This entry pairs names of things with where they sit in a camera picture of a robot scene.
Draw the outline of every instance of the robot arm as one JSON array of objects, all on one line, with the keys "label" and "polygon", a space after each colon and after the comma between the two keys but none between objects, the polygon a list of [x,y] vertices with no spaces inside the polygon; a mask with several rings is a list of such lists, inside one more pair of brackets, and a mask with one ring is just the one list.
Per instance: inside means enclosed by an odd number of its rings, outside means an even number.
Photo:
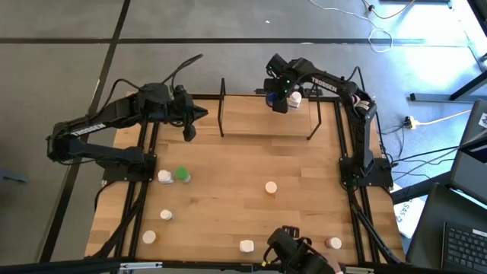
[{"label": "robot arm", "polygon": [[366,177],[377,160],[369,149],[371,121],[377,112],[372,98],[353,81],[321,71],[304,58],[286,62],[275,54],[266,68],[268,75],[272,76],[264,81],[266,101],[276,112],[287,113],[287,97],[296,85],[311,83],[339,95],[349,121],[354,147],[353,158],[342,159],[342,176],[346,182]]},{"label": "robot arm", "polygon": [[147,121],[183,127],[184,139],[190,142],[196,136],[193,122],[207,114],[206,109],[193,103],[183,86],[170,92],[162,83],[145,84],[93,116],[55,124],[52,135],[47,137],[47,156],[60,163],[78,157],[94,159],[105,168],[104,180],[145,181],[154,174],[155,155],[144,154],[140,147],[112,148],[88,144],[80,138],[103,129],[122,129]]}]

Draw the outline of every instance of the white bottle cap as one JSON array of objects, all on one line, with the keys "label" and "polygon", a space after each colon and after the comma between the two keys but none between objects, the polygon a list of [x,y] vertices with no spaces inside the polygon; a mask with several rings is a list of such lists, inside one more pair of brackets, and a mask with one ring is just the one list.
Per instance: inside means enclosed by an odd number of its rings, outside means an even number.
[{"label": "white bottle cap", "polygon": [[253,251],[253,241],[243,240],[240,242],[240,251],[244,253],[249,253]]},{"label": "white bottle cap", "polygon": [[161,211],[161,218],[166,221],[171,220],[173,218],[173,213],[165,209]]},{"label": "white bottle cap", "polygon": [[273,194],[277,191],[277,184],[274,182],[267,182],[266,183],[266,191],[269,194]]},{"label": "white bottle cap", "polygon": [[293,102],[301,102],[301,94],[299,92],[297,92],[297,91],[293,92],[291,94],[291,100]]},{"label": "white bottle cap", "polygon": [[170,172],[167,170],[161,170],[158,173],[158,179],[161,183],[172,183]]},{"label": "white bottle cap", "polygon": [[332,238],[326,240],[326,243],[327,243],[327,246],[329,248],[333,248],[333,249],[342,248],[342,241],[340,239],[338,239],[337,237],[332,237]]},{"label": "white bottle cap", "polygon": [[142,236],[142,240],[146,244],[152,244],[155,241],[155,232],[153,231],[146,231]]}]

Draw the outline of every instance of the small white cup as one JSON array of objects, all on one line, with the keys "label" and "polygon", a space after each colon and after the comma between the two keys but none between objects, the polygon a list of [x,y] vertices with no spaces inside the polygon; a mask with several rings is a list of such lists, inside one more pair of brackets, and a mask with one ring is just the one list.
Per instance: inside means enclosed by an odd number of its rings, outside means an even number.
[{"label": "small white cup", "polygon": [[170,212],[169,210],[165,209],[161,211],[161,219],[169,221],[173,218],[173,213]]},{"label": "small white cup", "polygon": [[161,183],[174,183],[173,175],[167,170],[159,171],[158,179]]},{"label": "small white cup", "polygon": [[266,183],[266,192],[270,196],[275,196],[275,193],[277,192],[277,184],[274,182],[267,182]]},{"label": "small white cup", "polygon": [[299,104],[301,103],[301,94],[297,91],[293,92],[288,100],[288,105],[295,109],[299,108]]},{"label": "small white cup", "polygon": [[333,248],[338,250],[342,248],[342,240],[338,239],[337,237],[331,237],[329,239],[326,239],[325,245],[328,248]]},{"label": "small white cup", "polygon": [[153,231],[146,231],[144,235],[142,235],[142,240],[146,244],[152,244],[155,242],[155,232]]},{"label": "small white cup", "polygon": [[240,251],[244,253],[250,253],[253,251],[253,241],[243,240],[240,242]]}]

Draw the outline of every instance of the wooden tabletop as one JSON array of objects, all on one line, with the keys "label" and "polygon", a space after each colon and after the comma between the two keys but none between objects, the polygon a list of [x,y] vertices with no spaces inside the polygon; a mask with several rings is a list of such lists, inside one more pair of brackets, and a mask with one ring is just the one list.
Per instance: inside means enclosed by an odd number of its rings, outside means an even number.
[{"label": "wooden tabletop", "polygon": [[[270,234],[283,225],[292,225],[301,229],[301,236],[310,237],[321,253],[331,254],[340,263],[357,263],[349,202],[339,185],[340,145],[333,104],[320,103],[323,123],[308,141],[303,136],[317,124],[316,103],[304,100],[298,111],[279,114],[273,113],[262,97],[227,96],[223,138],[218,130],[218,101],[195,103],[208,109],[209,115],[194,123],[197,135],[192,142],[184,142],[180,128],[159,129],[156,169],[174,172],[186,167],[192,181],[150,183],[137,259],[261,263]],[[246,116],[252,117],[251,124],[243,121]],[[344,110],[342,116],[350,154]],[[266,135],[259,134],[262,125],[271,125],[271,129],[264,130]],[[278,134],[271,134],[273,129]],[[119,129],[114,147],[135,146],[138,133],[139,126]],[[375,123],[371,150],[380,157]],[[275,197],[265,193],[268,181],[278,185]],[[86,255],[98,251],[119,224],[127,185],[115,183],[101,194]],[[376,187],[369,187],[368,194],[374,227],[387,246],[404,260],[390,196]],[[171,210],[174,219],[162,220],[159,215],[163,209]],[[142,233],[147,230],[157,235],[153,244],[142,242]],[[128,253],[131,234],[129,228],[124,254]],[[361,235],[366,258],[371,260],[363,228]],[[339,237],[342,249],[326,248],[323,242],[329,237]],[[252,240],[255,250],[241,253],[241,240]]]}]

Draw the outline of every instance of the gray concrete floor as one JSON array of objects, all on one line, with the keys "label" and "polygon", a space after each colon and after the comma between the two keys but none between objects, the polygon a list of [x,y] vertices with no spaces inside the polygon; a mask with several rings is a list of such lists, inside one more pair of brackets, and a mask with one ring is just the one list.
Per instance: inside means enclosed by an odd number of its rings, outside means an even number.
[{"label": "gray concrete floor", "polygon": [[[318,2],[366,16],[360,0]],[[401,7],[372,2],[383,14]],[[454,8],[463,7],[456,3]],[[111,37],[122,4],[123,0],[0,0],[0,38]],[[266,62],[279,53],[286,59],[306,57],[336,75],[349,75],[356,65],[361,66],[366,88],[379,104],[383,129],[400,124],[408,115],[429,121],[471,107],[412,103],[406,99],[417,91],[449,94],[480,73],[467,47],[462,24],[466,20],[459,21],[463,16],[446,5],[428,4],[414,4],[390,21],[371,15],[377,26],[391,30],[395,38],[423,39],[429,45],[396,46],[382,54],[373,53],[369,45],[118,45],[104,95],[116,78],[128,78],[137,84],[160,81],[197,53],[205,57],[177,76],[177,82],[189,92],[215,93],[219,79],[225,77],[228,92],[251,93],[263,83]],[[133,0],[122,37],[367,38],[370,30],[367,21],[337,11],[321,11],[306,0]],[[54,123],[85,114],[107,47],[0,44],[0,168],[29,177],[25,184],[0,183],[2,265],[36,259],[66,171],[47,159],[44,139]],[[130,89],[126,87],[118,89],[114,98],[127,91]],[[467,118],[460,116],[406,130],[403,156],[457,145]],[[110,130],[95,134],[91,142],[110,145],[113,134]],[[384,137],[388,152],[395,158],[401,138],[401,132]],[[434,176],[450,165],[425,167],[418,173]],[[397,170],[414,166],[401,164]],[[54,260],[83,257],[100,178],[101,169],[95,164],[80,169]],[[404,177],[397,183],[408,186],[421,180]]]}]

